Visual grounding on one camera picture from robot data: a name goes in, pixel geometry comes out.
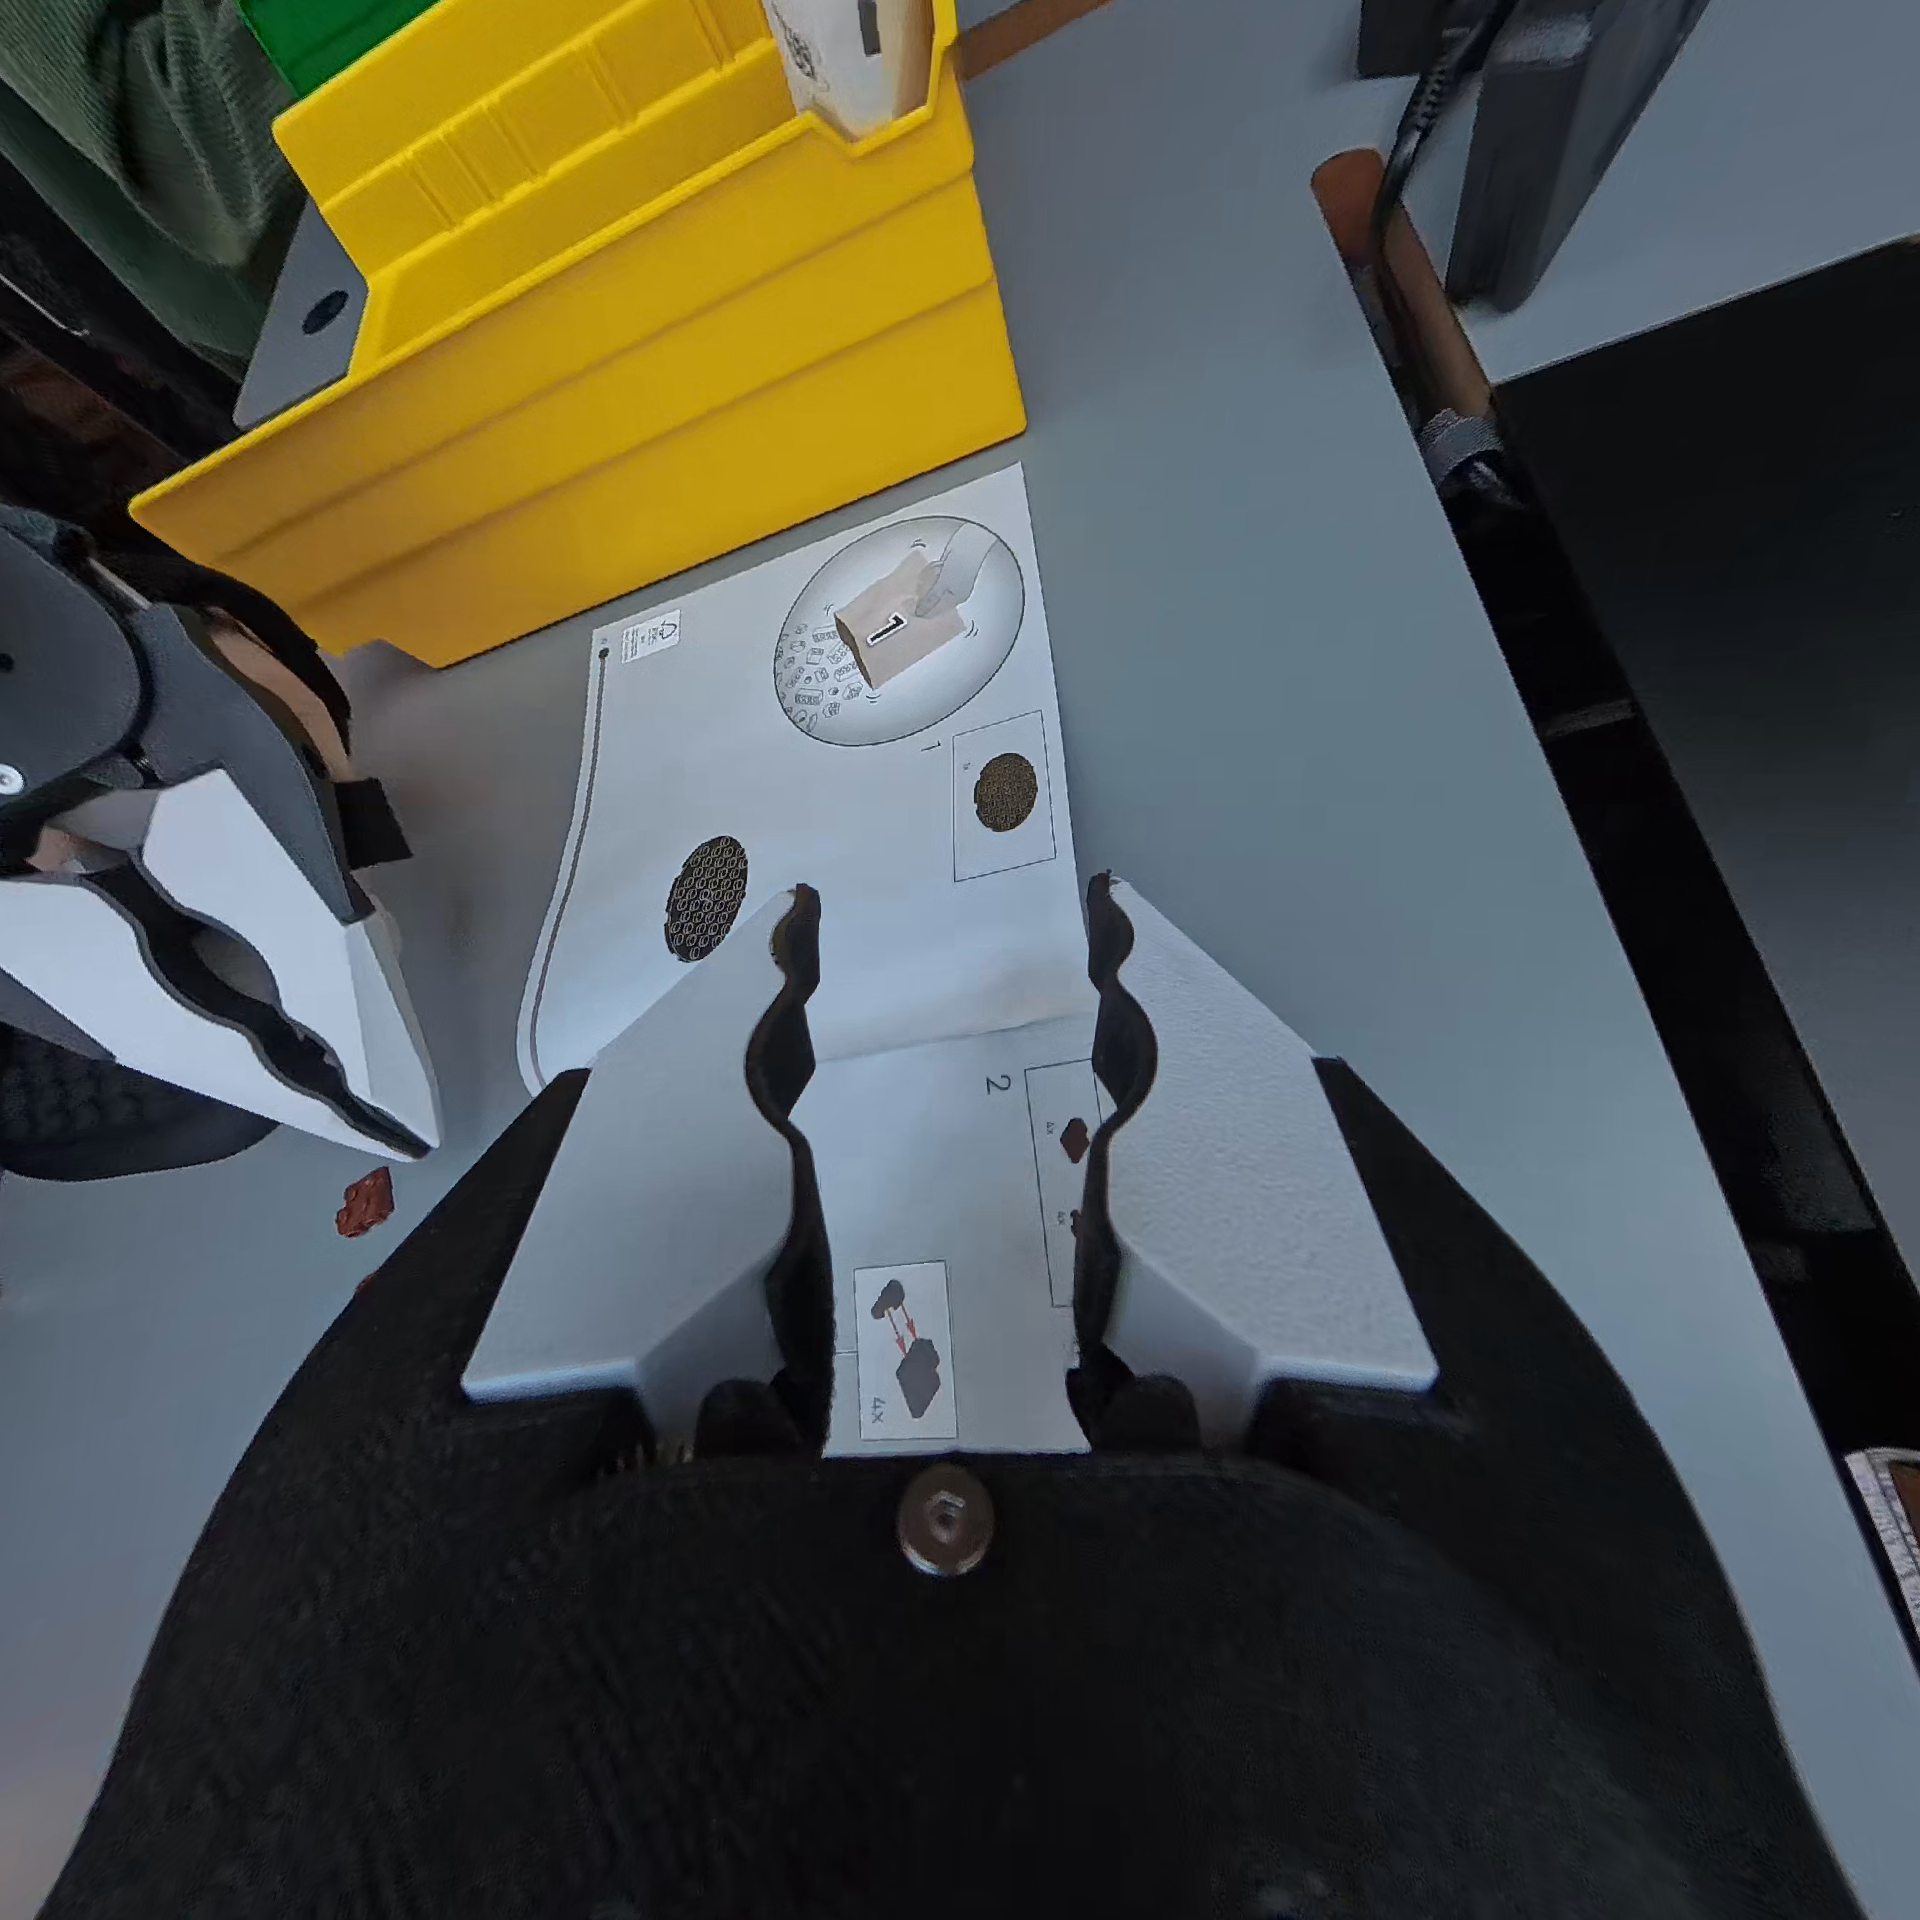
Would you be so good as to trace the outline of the pale numbered paper bag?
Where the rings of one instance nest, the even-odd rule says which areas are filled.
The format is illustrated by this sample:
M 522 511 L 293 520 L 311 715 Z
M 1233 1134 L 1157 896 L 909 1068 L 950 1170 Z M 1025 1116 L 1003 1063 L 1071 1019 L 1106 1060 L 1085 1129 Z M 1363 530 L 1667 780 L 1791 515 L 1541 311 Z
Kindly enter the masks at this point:
M 760 2 L 791 101 L 846 138 L 916 109 L 933 66 L 933 2 Z

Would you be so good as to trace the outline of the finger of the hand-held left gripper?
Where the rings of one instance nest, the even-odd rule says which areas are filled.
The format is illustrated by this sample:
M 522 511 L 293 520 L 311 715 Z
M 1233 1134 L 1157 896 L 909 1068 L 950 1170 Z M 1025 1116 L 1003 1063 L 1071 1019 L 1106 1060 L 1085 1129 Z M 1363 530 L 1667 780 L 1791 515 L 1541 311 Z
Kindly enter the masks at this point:
M 4 974 L 148 1079 L 341 1146 L 428 1149 L 385 925 L 341 923 L 288 869 L 9 874 Z
M 145 708 L 118 766 L 143 784 L 90 799 L 90 883 L 131 939 L 90 1035 L 162 1082 L 423 1158 L 445 1116 L 399 937 L 289 696 L 243 679 L 200 611 L 123 628 Z

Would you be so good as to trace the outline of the yellow plastic bin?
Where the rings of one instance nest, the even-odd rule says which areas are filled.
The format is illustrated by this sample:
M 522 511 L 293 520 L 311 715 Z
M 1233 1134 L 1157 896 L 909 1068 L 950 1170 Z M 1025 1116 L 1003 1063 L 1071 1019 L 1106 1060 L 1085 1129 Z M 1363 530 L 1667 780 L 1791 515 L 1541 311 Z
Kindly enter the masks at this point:
M 455 666 L 1025 429 L 953 2 L 795 108 L 765 2 L 432 2 L 274 141 L 349 368 L 131 501 L 325 650 Z

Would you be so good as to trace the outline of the green plastic bin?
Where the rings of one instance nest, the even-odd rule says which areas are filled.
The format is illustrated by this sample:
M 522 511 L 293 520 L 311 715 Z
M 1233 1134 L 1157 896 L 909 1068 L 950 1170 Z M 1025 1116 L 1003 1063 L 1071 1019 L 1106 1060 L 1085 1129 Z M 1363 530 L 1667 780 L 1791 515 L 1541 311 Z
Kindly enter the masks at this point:
M 423 0 L 395 2 L 236 2 L 274 76 L 293 99 L 313 94 L 349 66 L 405 31 Z

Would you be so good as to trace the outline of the white instruction booklet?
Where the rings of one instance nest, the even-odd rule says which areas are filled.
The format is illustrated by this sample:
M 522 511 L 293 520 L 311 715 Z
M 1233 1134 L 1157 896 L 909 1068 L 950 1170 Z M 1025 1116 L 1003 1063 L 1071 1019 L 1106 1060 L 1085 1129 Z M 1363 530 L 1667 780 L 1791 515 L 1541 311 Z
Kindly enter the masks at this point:
M 517 1014 L 594 1068 L 795 883 L 823 902 L 795 1106 L 832 1249 L 832 1454 L 1078 1454 L 1095 1095 L 1082 883 L 1021 466 L 598 611 L 568 835 Z

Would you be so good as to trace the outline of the black power adapter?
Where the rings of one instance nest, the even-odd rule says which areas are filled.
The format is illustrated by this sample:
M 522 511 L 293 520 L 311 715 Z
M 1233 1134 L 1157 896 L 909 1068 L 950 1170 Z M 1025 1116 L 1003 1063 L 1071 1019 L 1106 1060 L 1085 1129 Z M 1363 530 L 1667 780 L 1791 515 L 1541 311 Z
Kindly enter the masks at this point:
M 1471 76 L 1514 2 L 1359 2 L 1359 76 L 1421 76 L 1448 56 L 1458 76 Z

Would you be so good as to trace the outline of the person's left hand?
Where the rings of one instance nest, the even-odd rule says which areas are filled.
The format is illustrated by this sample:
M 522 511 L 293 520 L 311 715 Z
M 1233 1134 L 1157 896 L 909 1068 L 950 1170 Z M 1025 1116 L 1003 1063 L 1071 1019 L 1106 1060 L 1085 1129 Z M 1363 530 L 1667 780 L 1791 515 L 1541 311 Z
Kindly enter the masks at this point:
M 251 634 L 251 628 L 243 628 L 229 611 L 206 608 L 206 634 L 236 678 L 243 678 L 260 696 L 270 696 L 279 708 L 288 708 L 331 784 L 359 780 L 349 733 L 341 730 L 341 715 L 327 702 L 325 687 L 297 678 L 260 643 L 260 634 Z

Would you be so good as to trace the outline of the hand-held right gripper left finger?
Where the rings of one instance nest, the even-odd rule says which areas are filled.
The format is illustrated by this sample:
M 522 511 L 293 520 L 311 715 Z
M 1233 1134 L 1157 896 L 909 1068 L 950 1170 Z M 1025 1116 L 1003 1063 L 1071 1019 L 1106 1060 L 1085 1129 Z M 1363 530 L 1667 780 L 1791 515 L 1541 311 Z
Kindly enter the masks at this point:
M 623 1392 L 653 1441 L 728 1410 L 823 1450 L 832 1264 L 795 1106 L 823 900 L 795 883 L 599 1049 L 479 1333 L 469 1403 Z

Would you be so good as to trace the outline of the green cloth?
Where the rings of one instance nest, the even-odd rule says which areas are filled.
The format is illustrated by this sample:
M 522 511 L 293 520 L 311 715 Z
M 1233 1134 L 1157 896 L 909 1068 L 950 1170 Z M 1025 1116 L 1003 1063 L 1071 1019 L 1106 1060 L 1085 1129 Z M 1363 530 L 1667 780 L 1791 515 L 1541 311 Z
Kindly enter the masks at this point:
M 4 2 L 4 155 L 194 354 L 243 373 L 307 205 L 236 2 Z

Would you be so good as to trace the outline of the black docking hub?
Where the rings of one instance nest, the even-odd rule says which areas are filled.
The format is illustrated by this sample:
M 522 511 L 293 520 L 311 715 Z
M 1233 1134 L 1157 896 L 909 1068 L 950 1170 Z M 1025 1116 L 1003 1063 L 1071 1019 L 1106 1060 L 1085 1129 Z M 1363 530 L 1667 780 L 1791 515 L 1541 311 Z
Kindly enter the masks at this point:
M 1477 90 L 1453 300 L 1523 307 L 1707 2 L 1514 2 Z

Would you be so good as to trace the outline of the grey desk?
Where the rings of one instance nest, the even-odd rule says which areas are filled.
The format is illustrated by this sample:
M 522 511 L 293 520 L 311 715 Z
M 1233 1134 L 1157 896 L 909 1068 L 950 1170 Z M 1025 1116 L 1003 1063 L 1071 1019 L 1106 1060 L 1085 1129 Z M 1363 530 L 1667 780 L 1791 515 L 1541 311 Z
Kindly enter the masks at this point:
M 1305 167 L 1382 150 L 1409 79 L 1359 76 L 1359 2 L 1272 2 Z M 1453 248 L 1467 101 L 1448 108 L 1409 215 Z M 1707 2 L 1533 294 L 1467 307 L 1500 383 L 1916 234 L 1916 2 Z M 1310 362 L 1382 373 L 1337 269 L 1308 298 Z
M 1546 1268 L 1667 1445 L 1871 1917 L 1916 1917 L 1916 1663 L 1560 786 L 1310 200 L 1389 82 L 1350 2 L 1108 2 L 969 79 L 1029 430 L 1082 873 L 1111 869 L 1350 1060 Z M 168 1594 L 274 1394 L 520 1112 L 594 620 L 455 669 L 341 660 L 415 849 L 445 1146 L 4 1186 L 4 1917 L 34 1917 Z

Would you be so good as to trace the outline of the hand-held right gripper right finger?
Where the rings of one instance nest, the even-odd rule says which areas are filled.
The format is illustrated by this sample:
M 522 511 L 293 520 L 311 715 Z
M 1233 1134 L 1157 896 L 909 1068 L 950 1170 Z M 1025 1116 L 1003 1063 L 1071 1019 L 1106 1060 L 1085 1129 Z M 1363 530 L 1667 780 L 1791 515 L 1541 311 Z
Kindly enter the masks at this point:
M 1091 879 L 1085 937 L 1111 1106 L 1075 1225 L 1085 1441 L 1240 1454 L 1277 1383 L 1435 1389 L 1310 1044 L 1115 874 Z

